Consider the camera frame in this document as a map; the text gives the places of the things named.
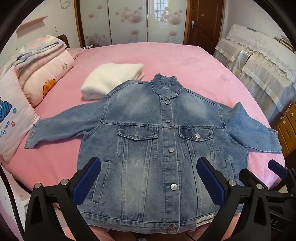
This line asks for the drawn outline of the brown wooden door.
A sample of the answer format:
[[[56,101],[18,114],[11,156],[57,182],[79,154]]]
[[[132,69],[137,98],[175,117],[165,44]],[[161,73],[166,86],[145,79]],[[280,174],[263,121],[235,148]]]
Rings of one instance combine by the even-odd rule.
[[[184,44],[213,55],[222,30],[224,0],[187,1]]]

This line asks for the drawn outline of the blue denim jacket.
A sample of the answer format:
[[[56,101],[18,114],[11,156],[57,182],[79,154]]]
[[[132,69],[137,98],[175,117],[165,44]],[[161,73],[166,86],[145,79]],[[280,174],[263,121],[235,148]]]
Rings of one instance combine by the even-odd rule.
[[[250,151],[281,152],[278,132],[188,90],[174,76],[128,80],[102,100],[39,120],[25,144],[81,137],[77,168],[101,171],[78,210],[88,225],[138,233],[179,233],[210,223],[219,207],[197,173],[207,158],[238,181]]]

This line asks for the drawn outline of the white folded fleece garment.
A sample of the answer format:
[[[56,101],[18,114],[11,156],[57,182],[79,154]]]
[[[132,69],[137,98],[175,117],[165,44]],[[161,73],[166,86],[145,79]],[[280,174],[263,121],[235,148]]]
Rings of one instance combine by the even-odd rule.
[[[101,99],[112,89],[128,80],[141,80],[144,77],[141,63],[99,65],[85,79],[81,94],[86,100]]]

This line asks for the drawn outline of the floral folded quilt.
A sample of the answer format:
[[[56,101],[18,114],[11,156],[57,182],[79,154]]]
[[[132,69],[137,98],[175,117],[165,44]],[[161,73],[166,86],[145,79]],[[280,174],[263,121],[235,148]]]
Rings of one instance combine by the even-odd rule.
[[[64,51],[66,47],[62,40],[51,35],[36,38],[16,49],[8,57],[6,63],[1,66],[1,77],[12,67],[16,67],[17,71],[20,72],[34,61],[47,57],[49,54],[57,54],[59,50]]]

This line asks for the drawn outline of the wooden drawer cabinet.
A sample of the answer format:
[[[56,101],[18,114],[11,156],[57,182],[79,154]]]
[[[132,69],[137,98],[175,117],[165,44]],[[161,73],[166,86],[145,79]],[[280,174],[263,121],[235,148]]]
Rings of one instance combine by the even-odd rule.
[[[293,103],[274,127],[278,131],[284,157],[287,157],[295,150],[295,124],[295,104]]]

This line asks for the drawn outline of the floral sliding wardrobe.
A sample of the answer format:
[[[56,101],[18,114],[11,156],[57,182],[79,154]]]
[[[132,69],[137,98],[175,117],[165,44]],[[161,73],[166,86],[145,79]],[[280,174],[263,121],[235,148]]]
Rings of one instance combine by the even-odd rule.
[[[74,1],[82,46],[184,42],[187,1]]]

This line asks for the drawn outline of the pink wall shelf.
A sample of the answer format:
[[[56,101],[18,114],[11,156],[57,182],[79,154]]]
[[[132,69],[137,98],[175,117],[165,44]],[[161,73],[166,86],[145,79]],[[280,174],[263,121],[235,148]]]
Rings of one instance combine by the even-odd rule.
[[[32,20],[29,20],[27,22],[21,23],[20,26],[17,28],[16,32],[22,31],[30,26],[33,26],[35,24],[41,23],[43,20],[45,20],[48,16],[41,16]]]

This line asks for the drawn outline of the pink folded quilt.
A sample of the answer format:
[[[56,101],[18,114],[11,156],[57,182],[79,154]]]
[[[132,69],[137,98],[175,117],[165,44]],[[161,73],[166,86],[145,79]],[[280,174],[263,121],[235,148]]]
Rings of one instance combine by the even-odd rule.
[[[31,106],[39,105],[54,85],[73,66],[74,59],[67,50],[61,52],[48,63],[41,59],[29,64],[18,79]]]

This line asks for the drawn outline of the dark wooden headboard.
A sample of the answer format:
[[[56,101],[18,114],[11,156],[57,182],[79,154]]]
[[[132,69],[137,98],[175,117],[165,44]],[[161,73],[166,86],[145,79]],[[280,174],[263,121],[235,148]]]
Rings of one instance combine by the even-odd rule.
[[[57,38],[65,43],[66,48],[70,48],[68,38],[66,35],[63,34],[63,35],[57,36]]]

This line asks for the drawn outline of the lace covered furniture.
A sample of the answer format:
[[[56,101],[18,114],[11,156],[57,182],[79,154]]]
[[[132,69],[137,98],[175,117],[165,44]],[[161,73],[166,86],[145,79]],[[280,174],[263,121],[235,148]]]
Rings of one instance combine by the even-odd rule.
[[[233,25],[214,57],[243,83],[269,123],[295,101],[295,54],[275,39]]]

